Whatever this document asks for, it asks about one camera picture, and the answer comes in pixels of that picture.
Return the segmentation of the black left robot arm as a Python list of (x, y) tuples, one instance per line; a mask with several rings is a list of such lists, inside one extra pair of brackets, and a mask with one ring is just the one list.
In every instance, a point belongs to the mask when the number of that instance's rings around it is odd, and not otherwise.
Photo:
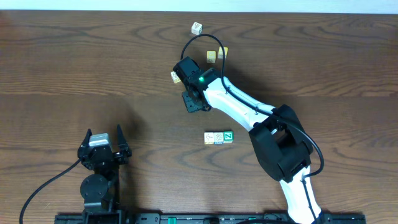
[(92, 134), (90, 129), (78, 148), (81, 164), (94, 172), (80, 186), (86, 213), (111, 213), (118, 209), (119, 167), (129, 162), (132, 151), (121, 126), (116, 129), (119, 151), (113, 151), (109, 134)]

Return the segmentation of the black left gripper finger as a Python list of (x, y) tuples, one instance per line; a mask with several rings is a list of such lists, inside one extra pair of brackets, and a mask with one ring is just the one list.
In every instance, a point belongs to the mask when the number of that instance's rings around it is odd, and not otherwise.
[(117, 125), (118, 147), (119, 149), (129, 149), (129, 145), (124, 137), (121, 126)]
[(90, 137), (92, 136), (91, 129), (88, 129), (85, 135), (84, 140), (81, 143), (81, 147), (88, 147), (90, 142)]

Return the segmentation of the blue sided wooden block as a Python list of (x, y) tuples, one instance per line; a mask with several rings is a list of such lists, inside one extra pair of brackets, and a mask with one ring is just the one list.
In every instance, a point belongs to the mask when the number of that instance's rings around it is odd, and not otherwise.
[(224, 143), (224, 133), (223, 132), (215, 132), (213, 133), (214, 144), (223, 144)]

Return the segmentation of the yellow sided wooden block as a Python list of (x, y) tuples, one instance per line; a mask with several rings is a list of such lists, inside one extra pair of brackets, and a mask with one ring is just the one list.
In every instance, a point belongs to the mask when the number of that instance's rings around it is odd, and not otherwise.
[(214, 133), (213, 132), (205, 132), (204, 133), (204, 143), (205, 144), (214, 144)]

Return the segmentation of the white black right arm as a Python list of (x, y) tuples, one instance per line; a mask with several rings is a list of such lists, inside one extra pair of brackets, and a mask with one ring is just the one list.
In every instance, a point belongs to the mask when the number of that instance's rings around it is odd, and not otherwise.
[(243, 126), (249, 134), (261, 167), (282, 187), (289, 217), (295, 223), (319, 223), (321, 209), (313, 194), (310, 155), (321, 150), (304, 131), (294, 110), (261, 103), (236, 88), (213, 68), (174, 69), (186, 91), (183, 99), (189, 112), (218, 109)]

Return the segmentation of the green letter N block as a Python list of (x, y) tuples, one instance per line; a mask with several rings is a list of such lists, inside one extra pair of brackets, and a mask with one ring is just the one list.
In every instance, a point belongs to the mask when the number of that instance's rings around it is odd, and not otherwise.
[(234, 141), (234, 133), (232, 131), (223, 132), (223, 143), (228, 144)]

